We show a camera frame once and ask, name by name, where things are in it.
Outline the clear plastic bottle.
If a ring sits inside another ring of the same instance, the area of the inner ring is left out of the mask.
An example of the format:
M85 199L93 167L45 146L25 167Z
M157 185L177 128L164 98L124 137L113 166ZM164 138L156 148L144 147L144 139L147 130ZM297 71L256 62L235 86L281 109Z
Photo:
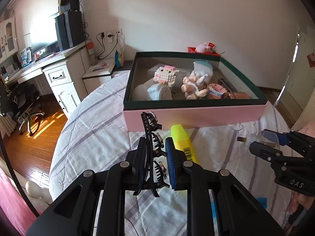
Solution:
M244 143L245 146L249 147L253 142L259 142L266 144L267 146L273 148L279 148L279 139L276 133L269 131L260 131L257 134L251 135L249 137L237 137L238 142Z

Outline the black hair claw clip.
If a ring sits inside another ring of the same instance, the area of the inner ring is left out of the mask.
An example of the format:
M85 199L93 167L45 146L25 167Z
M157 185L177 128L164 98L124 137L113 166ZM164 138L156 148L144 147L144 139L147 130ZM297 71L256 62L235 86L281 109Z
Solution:
M132 163L132 173L136 180L133 195L139 195L143 190L150 190L158 197L158 189L169 188L166 179L166 168L156 158L166 157L163 151L164 142L157 132L162 129L153 112L142 112L140 115L144 126L145 136L141 137Z

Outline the pink white block figure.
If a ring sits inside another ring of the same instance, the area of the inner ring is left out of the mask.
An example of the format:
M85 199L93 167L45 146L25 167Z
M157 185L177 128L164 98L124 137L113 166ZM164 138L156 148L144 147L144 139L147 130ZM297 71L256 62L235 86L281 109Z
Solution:
M178 73L179 70L176 70L175 67L164 65L155 71L153 80L156 83L161 83L171 88L175 84Z

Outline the rose gold box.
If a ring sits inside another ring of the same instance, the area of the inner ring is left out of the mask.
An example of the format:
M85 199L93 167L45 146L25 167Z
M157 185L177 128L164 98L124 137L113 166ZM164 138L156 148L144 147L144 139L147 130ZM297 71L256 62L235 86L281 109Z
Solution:
M243 92L225 92L221 95L221 99L227 100L247 100L251 99L251 97Z

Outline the striped white tablecloth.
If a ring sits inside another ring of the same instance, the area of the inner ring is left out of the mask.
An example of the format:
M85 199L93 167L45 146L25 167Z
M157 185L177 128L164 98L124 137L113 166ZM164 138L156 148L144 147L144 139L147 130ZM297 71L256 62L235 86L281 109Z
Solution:
M119 75L89 94L71 114L53 154L49 191L57 198L82 172L104 171L136 149L143 132L127 131L123 98L128 74ZM188 129L198 163L210 171L229 170L256 198L266 198L267 211L285 228L292 192L275 184L270 164L252 155L239 137L257 138L263 129L288 131L284 118L270 103L259 120ZM186 192L162 188L125 198L126 235L186 235Z

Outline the pink green storage box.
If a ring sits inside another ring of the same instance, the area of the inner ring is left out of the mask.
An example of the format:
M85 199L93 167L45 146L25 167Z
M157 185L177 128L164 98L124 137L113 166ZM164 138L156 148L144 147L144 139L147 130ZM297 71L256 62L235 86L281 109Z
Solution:
M219 56L138 52L123 100L129 131L141 131L143 112L164 129L198 128L257 120L266 97L241 71Z

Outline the pink pig doll figure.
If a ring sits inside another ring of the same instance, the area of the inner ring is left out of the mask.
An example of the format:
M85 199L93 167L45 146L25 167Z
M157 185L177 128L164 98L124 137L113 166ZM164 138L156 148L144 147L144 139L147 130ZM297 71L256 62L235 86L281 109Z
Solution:
M204 98L207 93L207 86L209 84L208 75L196 76L192 71L189 76L183 78L181 91L184 93L186 100L196 100Z

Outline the teal round container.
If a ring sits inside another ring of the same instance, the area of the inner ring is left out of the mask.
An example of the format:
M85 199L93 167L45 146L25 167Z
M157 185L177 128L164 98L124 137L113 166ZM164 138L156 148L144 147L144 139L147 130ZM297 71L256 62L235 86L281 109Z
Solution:
M212 78L214 74L213 66L210 62L206 60L195 60L194 64L194 72L196 76L204 76L208 75L209 80Z

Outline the black office chair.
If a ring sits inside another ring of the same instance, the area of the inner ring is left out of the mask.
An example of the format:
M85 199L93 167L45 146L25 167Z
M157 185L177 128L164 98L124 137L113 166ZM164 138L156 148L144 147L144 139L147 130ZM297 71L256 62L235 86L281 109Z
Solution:
M1 117L10 116L18 123L22 120L19 127L19 134L23 134L22 127L27 125L29 136L33 136L37 129L31 130L31 120L33 117L42 116L45 118L45 112L38 103L40 93L34 84L23 82L10 90L4 80L1 78Z

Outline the red toy box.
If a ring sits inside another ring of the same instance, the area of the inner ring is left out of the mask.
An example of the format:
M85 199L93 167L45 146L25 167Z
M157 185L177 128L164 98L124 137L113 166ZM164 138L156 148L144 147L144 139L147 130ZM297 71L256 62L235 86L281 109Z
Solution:
M198 53L198 54L205 54L205 55L213 55L213 56L221 56L215 50L216 45L213 43L203 43L198 45L197 47L188 47L188 53Z

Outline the white desk with drawers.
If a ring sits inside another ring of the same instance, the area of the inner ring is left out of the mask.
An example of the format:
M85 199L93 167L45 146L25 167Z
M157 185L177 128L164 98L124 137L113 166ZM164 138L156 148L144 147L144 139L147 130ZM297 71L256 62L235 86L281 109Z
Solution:
M88 95L82 77L89 67L88 51L86 44L82 42L17 70L8 77L7 83L21 84L44 75L60 108L66 117L70 117Z

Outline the blue snack bag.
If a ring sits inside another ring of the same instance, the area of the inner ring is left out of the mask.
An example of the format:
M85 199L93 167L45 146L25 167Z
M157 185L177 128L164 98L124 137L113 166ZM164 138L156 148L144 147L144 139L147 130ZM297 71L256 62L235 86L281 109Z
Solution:
M121 68L124 65L124 55L123 55L123 50L121 49L121 47L119 45L117 45L116 47L116 51L115 51L115 66L117 68Z

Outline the white glass door cabinet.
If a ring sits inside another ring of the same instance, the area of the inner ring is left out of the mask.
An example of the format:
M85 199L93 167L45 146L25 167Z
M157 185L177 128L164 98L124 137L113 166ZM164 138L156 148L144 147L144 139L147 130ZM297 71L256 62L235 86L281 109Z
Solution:
M9 18L1 22L0 38L1 38L1 58L3 63L7 58L18 52L17 35L15 17Z

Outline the black box on speaker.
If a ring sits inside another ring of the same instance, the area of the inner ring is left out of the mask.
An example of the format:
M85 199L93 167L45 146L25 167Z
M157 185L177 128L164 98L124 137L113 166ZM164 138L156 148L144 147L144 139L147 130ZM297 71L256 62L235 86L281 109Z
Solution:
M79 0L58 0L59 13L66 11L79 11L80 2Z

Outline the wall power socket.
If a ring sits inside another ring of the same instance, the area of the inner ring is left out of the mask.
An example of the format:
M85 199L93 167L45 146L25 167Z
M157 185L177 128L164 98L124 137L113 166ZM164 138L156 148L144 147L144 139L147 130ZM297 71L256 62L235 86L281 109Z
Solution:
M122 36L122 28L107 30L106 32L100 33L102 37L112 38L112 37L119 37Z

